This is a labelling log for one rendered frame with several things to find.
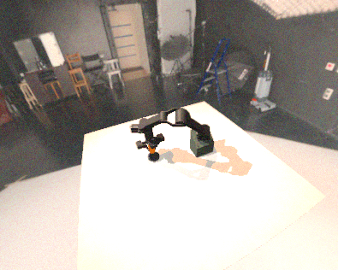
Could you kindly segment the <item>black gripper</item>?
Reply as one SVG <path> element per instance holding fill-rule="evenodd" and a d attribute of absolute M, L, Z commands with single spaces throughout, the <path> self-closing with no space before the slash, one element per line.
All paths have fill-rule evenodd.
<path fill-rule="evenodd" d="M 146 139 L 151 138 L 151 137 L 154 137 L 153 133 L 151 135 L 145 135 L 145 141 L 144 142 L 141 142 L 141 140 L 136 141 L 135 144 L 136 144 L 137 149 L 140 150 L 140 149 L 146 148 L 149 151 L 147 143 L 146 143 Z M 164 137 L 164 135 L 162 135 L 162 133 L 157 134 L 157 136 L 154 137 L 154 138 L 159 138 L 160 142 L 165 140 L 165 137 Z"/>

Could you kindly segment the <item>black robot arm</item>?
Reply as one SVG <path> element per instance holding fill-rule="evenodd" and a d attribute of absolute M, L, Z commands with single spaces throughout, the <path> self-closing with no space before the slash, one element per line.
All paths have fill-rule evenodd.
<path fill-rule="evenodd" d="M 173 112 L 175 112 L 175 124 L 168 121 L 168 114 Z M 159 114 L 156 114 L 149 119 L 140 119 L 139 124 L 131 124 L 129 128 L 131 133 L 151 135 L 153 133 L 152 128 L 162 123 L 169 124 L 172 127 L 187 126 L 196 131 L 198 141 L 210 139 L 210 127 L 207 124 L 200 124 L 193 119 L 189 111 L 185 108 L 172 108 L 168 111 L 161 111 Z M 146 143 L 149 144 L 151 149 L 154 149 L 160 144 L 160 139 L 154 137 L 147 138 Z"/>

